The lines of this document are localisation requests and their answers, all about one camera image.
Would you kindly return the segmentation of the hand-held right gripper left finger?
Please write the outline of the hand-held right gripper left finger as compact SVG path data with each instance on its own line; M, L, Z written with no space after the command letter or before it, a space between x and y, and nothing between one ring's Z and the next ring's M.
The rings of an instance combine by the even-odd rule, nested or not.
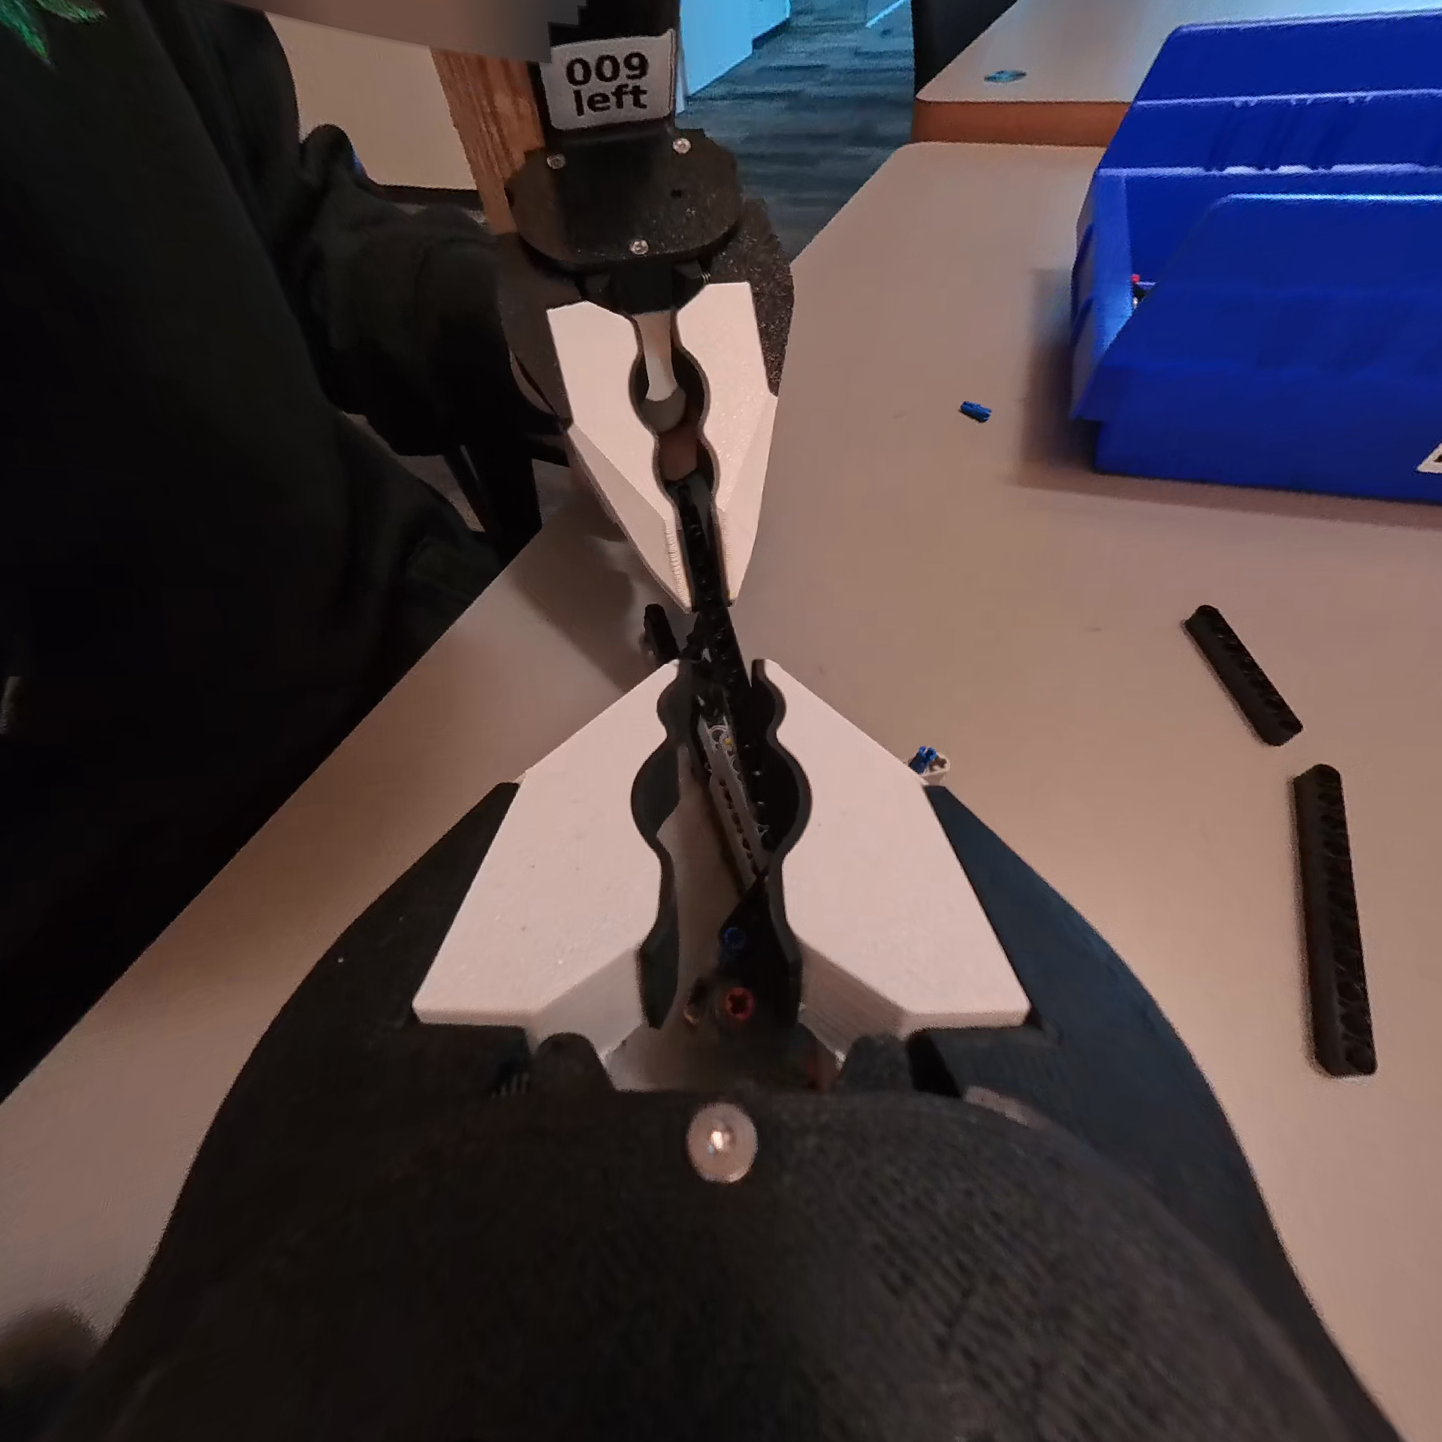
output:
M586 1036L604 1060L643 1026L662 862L633 794L667 742L660 703L678 673L665 662L521 776L415 995L422 1023Z

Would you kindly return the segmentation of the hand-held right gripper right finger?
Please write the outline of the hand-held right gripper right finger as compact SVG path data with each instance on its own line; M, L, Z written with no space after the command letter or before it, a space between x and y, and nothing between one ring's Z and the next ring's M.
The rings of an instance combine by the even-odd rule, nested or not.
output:
M802 1024L834 1055L859 1038L1025 1023L1032 1004L934 808L900 757L773 661L775 740L807 816L782 853L802 957Z

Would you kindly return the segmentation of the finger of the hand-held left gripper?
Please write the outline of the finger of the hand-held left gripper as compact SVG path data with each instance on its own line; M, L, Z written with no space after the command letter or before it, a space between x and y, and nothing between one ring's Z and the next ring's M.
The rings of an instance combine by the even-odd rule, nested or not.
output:
M761 526L778 397L768 384L751 285L712 282L680 311L682 351L702 380L700 443L712 463L712 510L731 602L741 595Z
M658 438L635 400L638 329L592 301L550 309L548 326L567 389L570 449L641 563L690 612L678 515L657 470Z

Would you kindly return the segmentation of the black toy brick assembly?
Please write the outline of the black toy brick assembly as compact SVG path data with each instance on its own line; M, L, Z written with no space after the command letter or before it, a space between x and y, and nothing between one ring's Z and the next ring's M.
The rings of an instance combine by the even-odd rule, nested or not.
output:
M733 847L738 901L716 931L714 957L689 985L684 1014L733 1051L778 1051L809 1036L800 1017L802 957L782 903L782 853L807 816L800 766L777 744L782 700L748 661L731 617L712 490L700 475L668 485L695 607L685 646L665 610L646 610L645 639L658 664L680 664L660 715L711 793L717 828Z

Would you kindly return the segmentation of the person's left forearm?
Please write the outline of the person's left forearm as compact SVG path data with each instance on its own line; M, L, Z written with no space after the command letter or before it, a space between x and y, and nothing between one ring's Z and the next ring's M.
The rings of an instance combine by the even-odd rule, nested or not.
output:
M496 238L477 216L388 199L334 125L313 130L298 160L307 208L290 279L340 409L401 456L550 446L560 429L515 377Z

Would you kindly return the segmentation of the wood-edged desk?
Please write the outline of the wood-edged desk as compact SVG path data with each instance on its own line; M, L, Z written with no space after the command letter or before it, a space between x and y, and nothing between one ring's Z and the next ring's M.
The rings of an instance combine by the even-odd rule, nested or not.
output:
M1103 149L1177 27L1438 10L1438 1L1018 1L924 84L912 142ZM991 84L998 69L1027 79Z

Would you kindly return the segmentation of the short black perforated beam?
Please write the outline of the short black perforated beam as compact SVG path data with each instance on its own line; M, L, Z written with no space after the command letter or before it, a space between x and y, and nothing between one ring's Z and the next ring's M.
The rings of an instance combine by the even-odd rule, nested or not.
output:
M1297 711L1216 605L1199 605L1182 627L1258 740L1282 747L1302 733Z

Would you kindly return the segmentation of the person's black clothing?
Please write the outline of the person's black clothing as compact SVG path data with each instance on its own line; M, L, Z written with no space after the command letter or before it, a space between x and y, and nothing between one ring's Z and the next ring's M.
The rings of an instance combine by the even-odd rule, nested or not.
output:
M263 12L4 3L4 1094L540 526L329 395L307 137Z

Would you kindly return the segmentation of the long black perforated beam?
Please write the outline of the long black perforated beam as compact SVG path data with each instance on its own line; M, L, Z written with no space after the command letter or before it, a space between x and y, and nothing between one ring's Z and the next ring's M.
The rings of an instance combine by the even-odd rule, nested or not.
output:
M1331 1077L1372 1077L1378 1050L1341 772L1292 781L1312 1055Z

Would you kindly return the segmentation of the blue parts bin with tag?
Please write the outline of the blue parts bin with tag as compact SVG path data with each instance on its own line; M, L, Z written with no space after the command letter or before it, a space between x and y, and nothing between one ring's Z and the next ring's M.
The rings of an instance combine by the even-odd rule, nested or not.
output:
M1072 417L1113 475L1439 505L1439 282L1434 172L1098 167Z

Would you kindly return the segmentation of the wooden post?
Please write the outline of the wooden post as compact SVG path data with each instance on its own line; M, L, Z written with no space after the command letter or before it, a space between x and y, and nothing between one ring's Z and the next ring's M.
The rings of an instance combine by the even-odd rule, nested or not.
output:
M550 152L540 62L440 47L432 57L486 225L498 236L515 235L509 182L528 155Z

